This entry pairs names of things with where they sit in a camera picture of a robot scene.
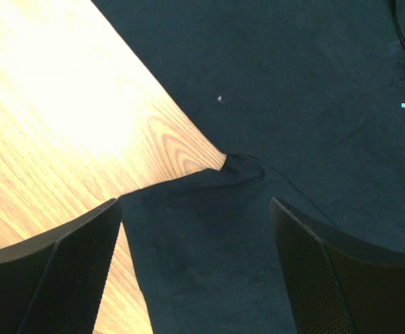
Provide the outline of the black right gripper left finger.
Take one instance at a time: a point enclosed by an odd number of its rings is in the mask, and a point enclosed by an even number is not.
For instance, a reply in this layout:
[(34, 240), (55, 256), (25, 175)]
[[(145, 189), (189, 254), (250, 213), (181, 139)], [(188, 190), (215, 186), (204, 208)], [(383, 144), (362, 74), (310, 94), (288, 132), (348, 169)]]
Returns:
[(0, 333), (92, 333), (122, 209), (110, 199), (0, 249)]

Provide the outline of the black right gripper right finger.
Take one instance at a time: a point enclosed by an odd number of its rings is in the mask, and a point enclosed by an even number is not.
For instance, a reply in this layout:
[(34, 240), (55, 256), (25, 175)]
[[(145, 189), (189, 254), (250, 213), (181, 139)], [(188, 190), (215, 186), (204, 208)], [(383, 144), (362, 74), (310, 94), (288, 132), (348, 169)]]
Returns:
[(276, 248), (297, 333), (405, 333), (405, 253), (272, 198)]

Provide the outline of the black t shirt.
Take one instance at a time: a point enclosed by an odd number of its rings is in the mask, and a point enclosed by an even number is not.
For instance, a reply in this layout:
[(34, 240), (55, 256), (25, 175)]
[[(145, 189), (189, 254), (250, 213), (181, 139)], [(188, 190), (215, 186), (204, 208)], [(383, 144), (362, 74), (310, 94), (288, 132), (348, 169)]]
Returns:
[(405, 1), (97, 1), (227, 158), (120, 197), (155, 333), (293, 333), (274, 196), (405, 252)]

